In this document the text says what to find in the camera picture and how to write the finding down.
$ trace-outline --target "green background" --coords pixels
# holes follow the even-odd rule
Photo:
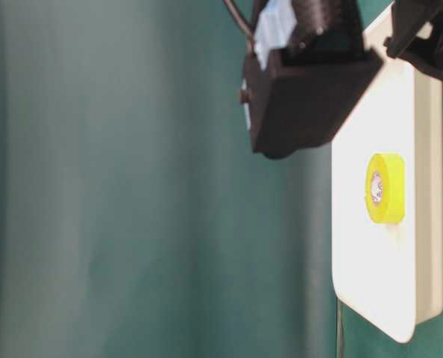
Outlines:
[[[244,49],[222,0],[0,0],[0,357],[335,356],[330,146],[250,153]]]

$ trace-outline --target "white component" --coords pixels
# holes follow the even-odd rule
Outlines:
[[[391,33],[389,7],[365,31],[367,46],[385,54]],[[408,342],[417,324],[443,310],[442,83],[384,60],[332,145],[333,283],[342,302]],[[366,170],[376,153],[404,159],[400,224],[375,224],[366,210]]]
[[[291,0],[269,0],[260,14],[254,34],[254,50],[263,71],[268,65],[269,52],[286,47],[295,26],[296,16]]]
[[[246,80],[243,79],[242,90],[247,89]],[[243,110],[245,111],[245,121],[246,121],[246,130],[249,131],[251,129],[251,117],[250,117],[250,104],[243,104]]]

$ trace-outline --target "yellow ring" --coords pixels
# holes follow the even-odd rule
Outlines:
[[[404,162],[398,154],[375,154],[365,178],[365,205],[376,224],[398,224],[405,216]]]

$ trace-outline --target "tape roll center hole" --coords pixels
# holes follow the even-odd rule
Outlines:
[[[383,200],[383,179],[378,172],[374,172],[371,179],[371,199],[375,205]]]

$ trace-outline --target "black cable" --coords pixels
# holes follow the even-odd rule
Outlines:
[[[242,12],[236,6],[234,0],[223,0],[224,4],[227,6],[228,11],[230,12],[231,16],[235,20],[236,24],[240,28],[240,30],[245,34],[245,36],[250,40],[254,40],[254,34],[253,34],[253,28],[248,23],[246,18],[243,16]]]

